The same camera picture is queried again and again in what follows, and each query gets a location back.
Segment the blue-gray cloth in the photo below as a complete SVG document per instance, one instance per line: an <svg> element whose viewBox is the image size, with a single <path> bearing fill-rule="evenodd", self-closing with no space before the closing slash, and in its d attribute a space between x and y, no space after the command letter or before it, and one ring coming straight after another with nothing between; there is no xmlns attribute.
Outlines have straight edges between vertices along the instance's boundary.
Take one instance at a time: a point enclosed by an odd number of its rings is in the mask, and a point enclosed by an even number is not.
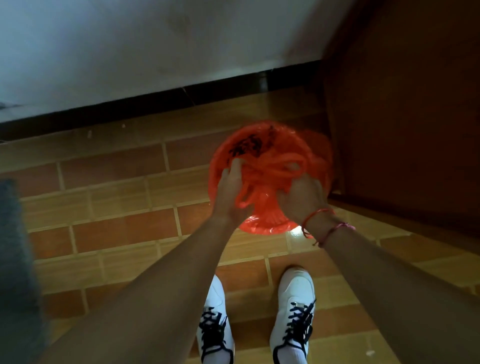
<svg viewBox="0 0 480 364"><path fill-rule="evenodd" d="M0 363L30 364L48 344L22 207L0 180Z"/></svg>

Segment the white sock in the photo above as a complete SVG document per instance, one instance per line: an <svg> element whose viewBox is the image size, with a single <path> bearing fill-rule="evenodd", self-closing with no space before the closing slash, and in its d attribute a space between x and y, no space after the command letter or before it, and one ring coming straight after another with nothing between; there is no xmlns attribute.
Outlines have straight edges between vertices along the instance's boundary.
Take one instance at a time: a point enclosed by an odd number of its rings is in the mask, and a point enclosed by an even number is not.
<svg viewBox="0 0 480 364"><path fill-rule="evenodd" d="M204 357L204 364L229 364L229 363L230 363L230 353L225 350L213 352Z"/></svg>
<svg viewBox="0 0 480 364"><path fill-rule="evenodd" d="M286 346L277 351L280 364L307 364L305 354L301 349Z"/></svg>

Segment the shoelace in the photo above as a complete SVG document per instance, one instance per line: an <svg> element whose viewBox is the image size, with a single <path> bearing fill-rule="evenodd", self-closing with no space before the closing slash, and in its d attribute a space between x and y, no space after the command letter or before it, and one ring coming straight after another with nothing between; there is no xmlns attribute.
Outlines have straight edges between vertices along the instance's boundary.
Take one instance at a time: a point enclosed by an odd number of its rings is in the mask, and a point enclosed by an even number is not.
<svg viewBox="0 0 480 364"><path fill-rule="evenodd" d="M305 344L308 342L313 331L312 310L316 301L317 300L313 301L308 306L298 306L296 302L291 302L293 308L290 309L290 312L293 312L293 314L288 316L291 321L287 324L287 329L285 330L286 335L282 340L285 343L289 340L296 341L301 345L303 352L305 352Z"/></svg>
<svg viewBox="0 0 480 364"><path fill-rule="evenodd" d="M202 319L199 328L202 330L202 357L206 354L206 350L214 346L225 347L226 342L223 340L225 334L225 326L227 320L220 324L222 314L220 312L213 313L213 307L207 307L206 311L202 314Z"/></svg>

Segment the black baseboard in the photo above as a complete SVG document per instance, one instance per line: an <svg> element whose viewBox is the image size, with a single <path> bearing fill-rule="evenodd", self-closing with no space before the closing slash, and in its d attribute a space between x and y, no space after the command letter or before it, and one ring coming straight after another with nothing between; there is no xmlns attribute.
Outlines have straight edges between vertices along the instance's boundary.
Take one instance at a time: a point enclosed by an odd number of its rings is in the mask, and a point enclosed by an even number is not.
<svg viewBox="0 0 480 364"><path fill-rule="evenodd" d="M2 142L24 139L148 114L307 85L320 67L313 61L218 81L175 88L97 105L0 123Z"/></svg>

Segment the trash can lined with red bag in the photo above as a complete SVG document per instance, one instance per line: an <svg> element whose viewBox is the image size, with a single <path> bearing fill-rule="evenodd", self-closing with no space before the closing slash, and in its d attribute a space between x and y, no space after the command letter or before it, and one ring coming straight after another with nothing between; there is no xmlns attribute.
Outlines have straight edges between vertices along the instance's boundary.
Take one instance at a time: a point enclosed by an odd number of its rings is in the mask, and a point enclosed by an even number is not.
<svg viewBox="0 0 480 364"><path fill-rule="evenodd" d="M240 225L245 232L281 234L297 227L280 210L276 191L288 192L292 179L304 172L320 180L325 194L330 192L333 152L323 134L309 130L296 132L272 121L237 130L218 147L210 163L208 195L212 202L222 171L230 167L234 158L245 160L237 206L255 204L252 216ZM290 163L297 163L300 169L290 170Z"/></svg>

